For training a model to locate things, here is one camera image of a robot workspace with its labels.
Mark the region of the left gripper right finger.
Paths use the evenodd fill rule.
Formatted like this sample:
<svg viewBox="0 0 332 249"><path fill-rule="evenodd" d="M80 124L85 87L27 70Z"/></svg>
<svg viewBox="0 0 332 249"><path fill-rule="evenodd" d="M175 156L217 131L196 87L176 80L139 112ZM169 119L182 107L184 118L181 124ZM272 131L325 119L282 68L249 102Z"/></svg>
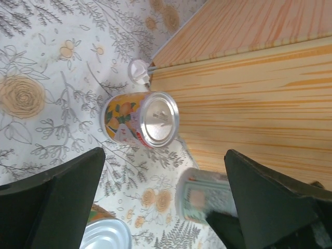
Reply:
<svg viewBox="0 0 332 249"><path fill-rule="evenodd" d="M331 248L331 191L234 149L224 162L246 248Z"/></svg>

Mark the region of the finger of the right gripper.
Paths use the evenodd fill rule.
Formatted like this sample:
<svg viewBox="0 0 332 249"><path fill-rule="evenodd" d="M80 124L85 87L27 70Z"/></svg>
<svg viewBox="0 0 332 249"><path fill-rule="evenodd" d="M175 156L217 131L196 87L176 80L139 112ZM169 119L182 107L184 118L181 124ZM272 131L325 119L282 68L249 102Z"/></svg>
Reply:
<svg viewBox="0 0 332 249"><path fill-rule="evenodd" d="M208 213L206 221L226 248L246 249L244 236L237 217L211 211Z"/></svg>

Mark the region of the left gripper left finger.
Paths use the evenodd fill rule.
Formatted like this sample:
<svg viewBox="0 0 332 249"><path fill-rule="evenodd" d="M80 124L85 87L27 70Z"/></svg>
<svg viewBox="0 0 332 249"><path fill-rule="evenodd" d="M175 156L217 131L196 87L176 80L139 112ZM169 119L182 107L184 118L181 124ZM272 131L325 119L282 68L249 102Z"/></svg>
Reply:
<svg viewBox="0 0 332 249"><path fill-rule="evenodd" d="M96 147L1 186L1 248L79 248L105 162Z"/></svg>

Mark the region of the small green white-lid can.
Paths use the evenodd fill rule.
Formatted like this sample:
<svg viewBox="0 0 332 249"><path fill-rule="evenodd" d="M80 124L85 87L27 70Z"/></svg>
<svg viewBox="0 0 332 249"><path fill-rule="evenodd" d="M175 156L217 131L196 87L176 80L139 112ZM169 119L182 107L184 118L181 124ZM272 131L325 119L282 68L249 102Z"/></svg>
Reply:
<svg viewBox="0 0 332 249"><path fill-rule="evenodd" d="M224 173L187 168L179 177L175 192L179 218L207 224L212 211L237 217L228 177Z"/></svg>

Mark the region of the fruit can silver bottom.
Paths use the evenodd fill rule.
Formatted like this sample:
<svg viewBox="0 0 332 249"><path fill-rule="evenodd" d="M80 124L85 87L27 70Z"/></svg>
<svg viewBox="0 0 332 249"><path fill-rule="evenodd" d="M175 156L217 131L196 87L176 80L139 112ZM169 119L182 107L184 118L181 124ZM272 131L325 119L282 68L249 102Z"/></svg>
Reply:
<svg viewBox="0 0 332 249"><path fill-rule="evenodd" d="M179 110L165 92L120 94L106 102L100 123L105 135L116 143L159 149L175 139Z"/></svg>

